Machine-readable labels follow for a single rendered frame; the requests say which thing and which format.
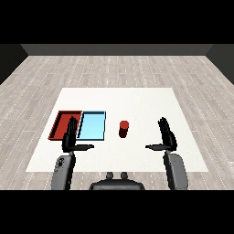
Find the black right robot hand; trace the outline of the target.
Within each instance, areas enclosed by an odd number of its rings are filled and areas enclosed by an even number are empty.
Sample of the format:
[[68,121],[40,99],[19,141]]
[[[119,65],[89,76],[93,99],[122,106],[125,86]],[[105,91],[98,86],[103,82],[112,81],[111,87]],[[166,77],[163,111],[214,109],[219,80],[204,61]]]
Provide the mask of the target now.
[[170,130],[170,126],[167,119],[165,117],[162,117],[158,121],[158,125],[163,142],[161,144],[149,144],[146,146],[146,148],[152,149],[154,151],[175,151],[177,148],[177,141],[174,133]]

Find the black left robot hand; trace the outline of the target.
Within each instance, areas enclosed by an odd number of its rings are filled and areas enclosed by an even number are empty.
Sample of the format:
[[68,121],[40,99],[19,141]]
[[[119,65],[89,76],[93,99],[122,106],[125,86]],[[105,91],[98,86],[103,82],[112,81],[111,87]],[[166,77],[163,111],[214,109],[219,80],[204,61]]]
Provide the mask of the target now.
[[62,139],[62,150],[64,153],[87,151],[94,147],[93,144],[76,144],[77,123],[78,120],[71,116],[68,122],[68,129]]

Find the red open box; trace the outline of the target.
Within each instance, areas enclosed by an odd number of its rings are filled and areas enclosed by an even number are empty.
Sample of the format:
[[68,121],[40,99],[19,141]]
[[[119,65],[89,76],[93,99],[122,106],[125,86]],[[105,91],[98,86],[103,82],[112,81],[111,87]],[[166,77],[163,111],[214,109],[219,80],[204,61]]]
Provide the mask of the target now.
[[81,114],[82,111],[59,111],[48,139],[50,141],[61,141],[64,133],[68,130],[69,119],[74,117],[79,122]]

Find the light blue open box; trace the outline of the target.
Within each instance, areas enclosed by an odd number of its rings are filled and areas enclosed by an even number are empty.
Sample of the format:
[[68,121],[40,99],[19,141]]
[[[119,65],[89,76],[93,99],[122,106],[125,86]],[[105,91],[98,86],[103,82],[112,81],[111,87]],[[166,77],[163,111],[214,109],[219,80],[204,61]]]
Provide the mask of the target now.
[[85,111],[81,115],[76,139],[78,141],[103,141],[105,120],[105,111]]

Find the red can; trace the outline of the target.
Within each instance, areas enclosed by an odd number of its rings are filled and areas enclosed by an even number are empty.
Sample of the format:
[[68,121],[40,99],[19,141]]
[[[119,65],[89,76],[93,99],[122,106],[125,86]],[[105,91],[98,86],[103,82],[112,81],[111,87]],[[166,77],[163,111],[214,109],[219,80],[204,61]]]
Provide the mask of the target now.
[[127,136],[128,129],[129,129],[129,123],[127,121],[121,121],[120,122],[119,136],[121,138],[125,138]]

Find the dark grey robot body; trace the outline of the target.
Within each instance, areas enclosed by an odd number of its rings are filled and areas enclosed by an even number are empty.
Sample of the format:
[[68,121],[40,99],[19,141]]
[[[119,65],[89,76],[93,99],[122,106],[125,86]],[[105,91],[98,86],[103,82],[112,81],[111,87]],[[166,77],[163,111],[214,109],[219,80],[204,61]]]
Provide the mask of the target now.
[[113,172],[108,172],[104,180],[92,183],[90,190],[144,190],[144,185],[130,180],[126,172],[121,172],[120,179],[114,179]]

